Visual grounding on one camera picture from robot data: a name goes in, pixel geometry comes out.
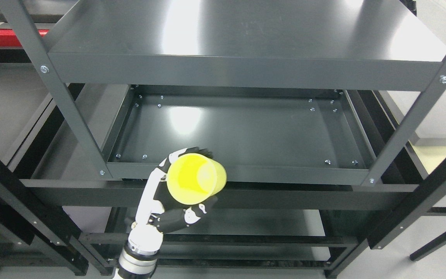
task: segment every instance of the bolt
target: bolt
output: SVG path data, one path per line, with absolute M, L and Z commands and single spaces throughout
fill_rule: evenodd
M 41 71 L 42 71 L 44 74 L 47 74 L 47 73 L 49 72 L 49 68 L 48 68 L 47 66 L 42 65 L 42 66 L 41 66 Z
M 446 83 L 446 76 L 444 76 L 444 75 L 440 76 L 440 83 L 443 83 L 443 84 Z

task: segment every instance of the metal shelf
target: metal shelf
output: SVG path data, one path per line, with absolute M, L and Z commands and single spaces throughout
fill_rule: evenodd
M 113 177 L 147 178 L 167 150 L 187 146 L 212 150 L 228 180 L 242 182 L 355 185 L 374 160 L 343 92 L 140 86 L 131 94 L 107 164 Z
M 71 83 L 424 90 L 443 43 L 397 1 L 358 3 L 80 0 L 44 40 Z

